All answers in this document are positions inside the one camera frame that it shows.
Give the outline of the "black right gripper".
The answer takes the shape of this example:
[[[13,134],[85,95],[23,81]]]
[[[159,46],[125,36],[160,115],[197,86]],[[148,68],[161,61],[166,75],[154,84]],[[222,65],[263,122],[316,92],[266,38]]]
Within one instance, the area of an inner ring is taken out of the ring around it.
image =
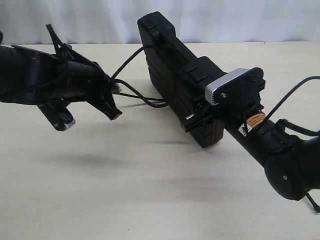
[[[203,87],[204,99],[205,88],[208,84]],[[219,120],[229,117],[233,122],[236,121],[236,118],[240,118],[244,121],[243,117],[247,116],[250,110],[260,106],[260,91],[264,88],[265,80],[263,70],[259,67],[249,69],[247,73],[217,91],[218,105],[213,106],[205,99],[204,103],[201,103],[200,106],[196,107],[195,112],[187,116],[184,120],[185,131],[189,132],[190,130],[203,126],[201,121],[205,114]]]

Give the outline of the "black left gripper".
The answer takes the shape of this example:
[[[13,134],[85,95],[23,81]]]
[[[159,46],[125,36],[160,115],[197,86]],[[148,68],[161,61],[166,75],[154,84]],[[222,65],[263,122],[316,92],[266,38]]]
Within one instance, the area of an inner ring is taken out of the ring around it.
[[[110,91],[109,76],[95,62],[57,57],[39,59],[37,104],[69,105],[94,100],[94,107],[110,120],[122,115]]]

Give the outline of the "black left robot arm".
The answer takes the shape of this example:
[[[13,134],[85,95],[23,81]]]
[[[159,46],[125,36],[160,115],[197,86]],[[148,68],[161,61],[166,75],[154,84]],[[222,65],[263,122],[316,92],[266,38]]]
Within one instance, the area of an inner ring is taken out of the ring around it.
[[[114,83],[100,65],[63,43],[47,25],[54,53],[20,45],[0,47],[0,101],[34,105],[52,125],[68,125],[68,105],[87,102],[110,120],[122,112],[113,98]]]

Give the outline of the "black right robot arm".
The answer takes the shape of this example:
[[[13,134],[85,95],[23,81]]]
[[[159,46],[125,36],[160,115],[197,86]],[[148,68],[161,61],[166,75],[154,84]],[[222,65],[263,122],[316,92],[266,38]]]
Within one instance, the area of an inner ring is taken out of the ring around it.
[[[199,82],[204,103],[196,110],[218,120],[225,130],[263,167],[272,188],[299,201],[320,187],[320,133],[286,119],[271,121],[263,113],[261,68],[237,68]]]

